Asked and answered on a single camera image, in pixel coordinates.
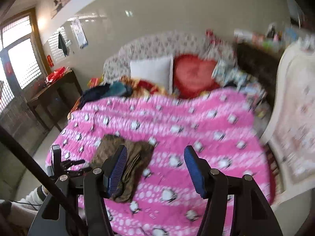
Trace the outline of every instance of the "floral headboard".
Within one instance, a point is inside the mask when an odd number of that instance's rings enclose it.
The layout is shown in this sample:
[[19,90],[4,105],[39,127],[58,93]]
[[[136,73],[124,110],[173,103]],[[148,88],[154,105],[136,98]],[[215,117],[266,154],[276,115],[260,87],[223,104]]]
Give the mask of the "floral headboard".
[[104,82],[113,82],[123,75],[130,76],[130,61],[152,57],[195,54],[200,58],[224,59],[235,62],[235,53],[231,44],[214,41],[202,34],[168,31],[137,38],[121,47],[118,54],[104,63]]

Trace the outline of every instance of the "black pole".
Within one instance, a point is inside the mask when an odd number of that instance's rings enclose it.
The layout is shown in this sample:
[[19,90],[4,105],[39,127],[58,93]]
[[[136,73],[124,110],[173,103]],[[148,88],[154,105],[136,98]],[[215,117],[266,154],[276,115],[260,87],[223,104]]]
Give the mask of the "black pole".
[[34,159],[24,150],[23,147],[2,127],[0,126],[0,142],[3,143],[16,158],[40,181],[52,196],[60,203],[65,211],[70,215],[75,224],[84,235],[88,235],[88,228],[76,213],[75,209],[69,204],[67,198],[61,190],[46,175]]

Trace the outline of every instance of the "hanging towel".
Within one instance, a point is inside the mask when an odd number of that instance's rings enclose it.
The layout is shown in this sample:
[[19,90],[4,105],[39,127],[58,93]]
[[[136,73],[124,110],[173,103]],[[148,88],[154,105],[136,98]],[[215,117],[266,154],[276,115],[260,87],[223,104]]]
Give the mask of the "hanging towel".
[[64,56],[68,56],[68,51],[66,47],[65,40],[63,39],[61,33],[58,35],[58,49],[62,49]]

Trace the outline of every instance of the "white pillow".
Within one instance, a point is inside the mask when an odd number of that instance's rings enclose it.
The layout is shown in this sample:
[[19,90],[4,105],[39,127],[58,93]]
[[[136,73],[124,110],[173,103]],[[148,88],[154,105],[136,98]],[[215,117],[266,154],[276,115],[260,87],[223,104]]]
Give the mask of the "white pillow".
[[148,80],[173,93],[173,56],[164,56],[130,62],[131,77]]

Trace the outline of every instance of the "screw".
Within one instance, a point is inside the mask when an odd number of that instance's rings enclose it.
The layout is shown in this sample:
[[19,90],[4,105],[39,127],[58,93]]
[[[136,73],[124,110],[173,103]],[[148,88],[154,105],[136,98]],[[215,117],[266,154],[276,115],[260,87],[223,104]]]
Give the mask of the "screw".
[[68,179],[68,176],[67,175],[61,175],[59,179],[60,179],[60,181],[66,181]]
[[219,174],[219,171],[218,171],[217,169],[211,169],[211,170],[210,170],[210,173],[211,173],[212,175],[218,175],[218,174]]
[[93,173],[94,174],[100,174],[102,172],[102,169],[101,168],[95,168],[95,169],[93,169]]
[[252,179],[253,179],[253,177],[251,175],[247,175],[247,174],[244,176],[244,178],[247,181],[252,181]]

